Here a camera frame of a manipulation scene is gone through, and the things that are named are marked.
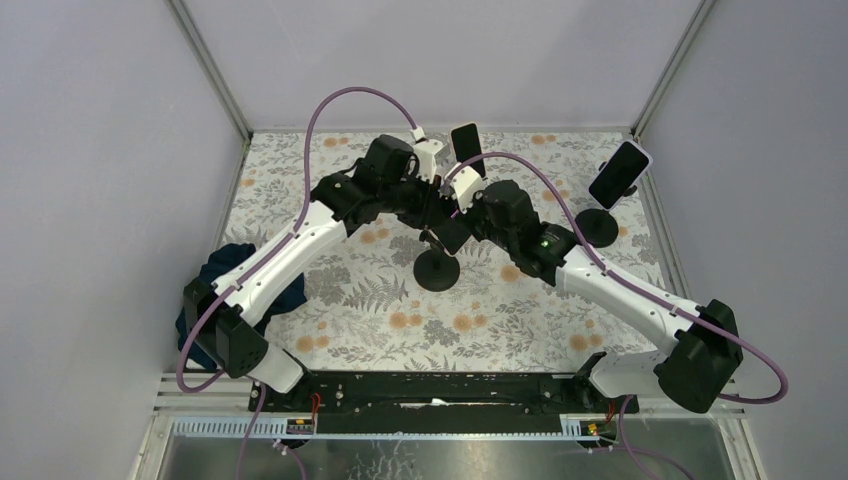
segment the smartphone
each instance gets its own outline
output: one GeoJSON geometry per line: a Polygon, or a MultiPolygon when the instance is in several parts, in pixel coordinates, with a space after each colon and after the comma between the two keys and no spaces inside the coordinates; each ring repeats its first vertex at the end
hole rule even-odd
{"type": "MultiPolygon", "coordinates": [[[[451,130],[451,148],[456,155],[456,161],[462,163],[469,158],[483,153],[483,146],[480,145],[480,135],[477,133],[477,124],[469,123],[461,127],[456,127],[451,130]]],[[[477,162],[471,165],[480,178],[486,177],[486,166],[483,162],[477,162]]]]}
{"type": "Polygon", "coordinates": [[[600,173],[589,185],[589,194],[601,207],[612,210],[652,163],[654,159],[648,152],[636,142],[627,140],[601,167],[600,173]]]}

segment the leaf pattern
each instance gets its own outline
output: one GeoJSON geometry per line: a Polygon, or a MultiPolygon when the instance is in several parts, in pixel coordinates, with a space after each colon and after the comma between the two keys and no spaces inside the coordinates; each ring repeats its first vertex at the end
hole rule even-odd
{"type": "MultiPolygon", "coordinates": [[[[353,164],[378,135],[316,135],[310,188],[353,164]]],[[[448,141],[443,133],[432,136],[448,141]]],[[[303,140],[295,133],[254,135],[222,243],[261,246],[299,212],[303,140]]],[[[586,188],[621,140],[620,134],[602,132],[481,134],[484,151],[516,153],[542,169],[575,213],[596,206],[586,188]]],[[[439,161],[444,168],[454,158],[447,150],[439,161]]],[[[565,223],[553,197],[524,167],[492,159],[486,169],[490,181],[514,179],[526,189],[542,220],[565,223]]],[[[613,215],[621,238],[604,255],[661,286],[639,192],[613,215]]],[[[268,340],[312,368],[419,371],[571,372],[596,351],[653,349],[630,326],[579,295],[511,268],[509,256],[489,242],[472,239],[460,250],[461,276],[452,289],[424,291],[412,264],[425,248],[417,232],[381,215],[307,268],[308,302],[274,317],[268,340]]]]}

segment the red wire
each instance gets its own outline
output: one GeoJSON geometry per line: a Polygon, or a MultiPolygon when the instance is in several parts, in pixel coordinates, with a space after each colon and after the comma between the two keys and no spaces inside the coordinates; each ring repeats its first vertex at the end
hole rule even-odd
{"type": "Polygon", "coordinates": [[[318,409],[321,407],[321,394],[313,393],[310,395],[312,397],[312,433],[315,432],[315,414],[318,413],[318,409]]]}
{"type": "Polygon", "coordinates": [[[609,408],[607,409],[607,419],[606,419],[606,423],[611,422],[611,421],[612,421],[612,417],[614,417],[614,416],[615,416],[615,402],[610,402],[610,403],[609,403],[609,408]]]}

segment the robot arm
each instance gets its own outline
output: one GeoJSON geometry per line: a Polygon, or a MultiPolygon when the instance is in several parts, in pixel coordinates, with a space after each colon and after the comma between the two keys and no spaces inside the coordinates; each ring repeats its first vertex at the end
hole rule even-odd
{"type": "Polygon", "coordinates": [[[278,392],[288,392],[303,376],[303,367],[287,352],[270,345],[253,326],[282,291],[316,258],[330,251],[380,213],[395,213],[414,228],[443,221],[437,208],[437,140],[421,139],[414,147],[386,135],[375,140],[357,161],[352,177],[334,173],[311,192],[303,225],[286,225],[262,248],[212,285],[195,280],[186,286],[184,306],[193,328],[213,302],[230,292],[215,309],[197,343],[231,377],[248,375],[278,392]],[[266,257],[293,235],[289,243],[266,257]],[[255,270],[244,283],[240,279],[255,270]]]}
{"type": "MultiPolygon", "coordinates": [[[[357,161],[352,176],[339,172],[321,179],[312,191],[303,227],[249,282],[241,285],[238,279],[293,232],[284,229],[213,286],[197,281],[187,286],[189,328],[217,296],[230,287],[234,290],[198,336],[201,347],[231,377],[250,375],[278,392],[288,392],[303,375],[302,366],[270,346],[253,325],[312,260],[376,220],[378,214],[393,213],[402,223],[422,230],[422,239],[451,254],[472,235],[478,241],[492,241],[509,253],[525,274],[597,303],[657,346],[657,351],[642,354],[595,354],[580,374],[602,395],[614,398],[663,392],[689,410],[709,409],[742,360],[738,346],[608,277],[574,233],[540,221],[529,195],[515,182],[486,186],[473,169],[465,167],[452,178],[450,195],[443,195],[435,161],[442,147],[435,140],[424,139],[410,147],[394,137],[379,137],[357,161]]],[[[701,307],[621,269],[616,272],[667,299],[676,306],[675,311],[685,309],[736,334],[733,313],[720,302],[701,307]]]]}
{"type": "Polygon", "coordinates": [[[737,335],[733,311],[717,300],[707,306],[686,300],[616,267],[608,270],[674,305],[669,311],[624,287],[596,265],[568,229],[541,222],[530,197],[511,181],[485,188],[467,167],[452,182],[456,199],[471,200],[458,218],[474,237],[489,240],[510,255],[522,272],[560,290],[575,292],[624,320],[657,346],[657,351],[600,353],[581,368],[607,398],[628,394],[665,394],[682,407],[704,413],[742,362],[740,347],[674,312],[687,311],[737,335]]]}

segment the white robot arm segment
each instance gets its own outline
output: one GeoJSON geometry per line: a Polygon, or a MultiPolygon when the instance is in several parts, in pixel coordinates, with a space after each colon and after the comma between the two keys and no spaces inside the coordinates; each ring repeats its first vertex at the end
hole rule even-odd
{"type": "Polygon", "coordinates": [[[235,286],[236,291],[227,298],[227,305],[240,306],[241,317],[250,326],[262,320],[274,299],[303,273],[314,259],[347,238],[344,224],[333,219],[333,211],[321,202],[313,202],[309,205],[303,226],[285,249],[250,277],[250,285],[239,285],[238,278],[282,242],[285,236],[291,233],[292,226],[293,224],[287,225],[287,229],[275,235],[238,268],[215,280],[215,293],[218,295],[227,287],[235,286]]]}
{"type": "MultiPolygon", "coordinates": [[[[651,285],[641,278],[609,263],[601,256],[607,268],[625,277],[628,281],[648,290],[659,297],[666,298],[680,310],[698,315],[697,303],[677,297],[651,285]]],[[[686,331],[691,323],[668,310],[643,298],[604,274],[592,262],[583,247],[572,248],[565,256],[565,266],[557,270],[557,288],[580,294],[596,303],[604,310],[627,322],[657,346],[660,352],[671,355],[677,345],[675,333],[686,331]]]]}

